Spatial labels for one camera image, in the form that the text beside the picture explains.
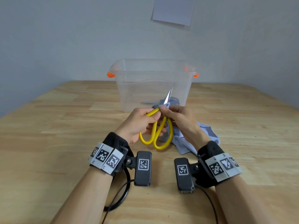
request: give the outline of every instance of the plastic container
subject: plastic container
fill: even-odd
[[[173,104],[184,106],[196,69],[183,60],[123,59],[110,67],[107,76],[115,77],[122,110],[159,104],[173,87]]]

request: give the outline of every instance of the wire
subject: wire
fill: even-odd
[[[126,182],[126,183],[123,184],[122,187],[118,190],[118,192],[117,192],[116,195],[114,196],[112,202],[110,203],[110,205],[109,205],[109,207],[108,207],[108,209],[107,209],[107,211],[106,211],[106,214],[105,214],[105,216],[104,216],[104,218],[103,218],[102,224],[104,224],[105,219],[106,219],[106,217],[107,217],[107,215],[108,215],[108,212],[110,211],[110,208],[112,207],[112,204],[113,204],[114,200],[116,199],[116,197],[118,196],[118,194],[121,192],[121,190],[123,189],[123,187],[125,187],[125,185],[127,185],[127,184],[129,184],[129,183],[131,183],[131,182],[133,182],[133,181],[134,181],[134,179],[132,179],[132,180]]]
[[[124,172],[126,174],[127,182],[129,182],[131,180],[130,173],[129,173],[129,171],[128,171],[128,169],[126,167],[123,170],[124,170]],[[130,189],[130,185],[131,184],[127,184],[127,186],[125,188],[125,191],[123,192],[123,195],[121,196],[121,198],[115,204],[111,205],[109,211],[113,211],[114,209],[118,208],[124,202],[125,198],[128,195],[128,192],[129,192],[129,189]],[[104,211],[107,211],[108,208],[109,207],[105,206],[104,207]]]
[[[211,205],[212,205],[214,214],[215,214],[216,224],[218,224],[218,217],[217,217],[216,209],[215,209],[215,207],[214,207],[214,204],[213,204],[211,198],[209,197],[209,195],[207,194],[207,192],[204,190],[203,187],[201,187],[201,186],[199,186],[199,185],[194,185],[194,186],[195,186],[196,188],[201,189],[201,190],[206,194],[206,196],[208,197],[208,199],[209,199],[209,201],[210,201],[210,203],[211,203]]]

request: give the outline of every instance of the metal screw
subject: metal screw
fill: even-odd
[[[131,164],[132,163],[132,160],[131,159],[127,159],[126,160],[126,164]]]

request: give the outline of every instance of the wooden table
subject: wooden table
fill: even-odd
[[[298,223],[299,112],[233,84],[192,84],[186,105],[220,136],[222,149],[237,160],[270,213]],[[49,223],[87,170],[97,142],[128,115],[120,111],[115,82],[74,81],[0,119],[0,223]],[[175,146],[159,152],[140,142],[132,150],[152,152],[152,184],[132,186],[107,223],[215,223],[203,192],[177,190],[173,160],[187,157],[192,163],[193,154],[179,155]],[[123,176],[113,182],[107,202]],[[220,223],[226,223],[214,189],[208,193]]]

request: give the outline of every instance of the metal blade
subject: metal blade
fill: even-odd
[[[172,87],[171,89],[169,90],[168,94],[167,94],[167,97],[165,98],[165,101],[164,101],[164,105],[167,104],[168,102],[170,102],[170,97],[171,97],[171,92],[172,92]]]

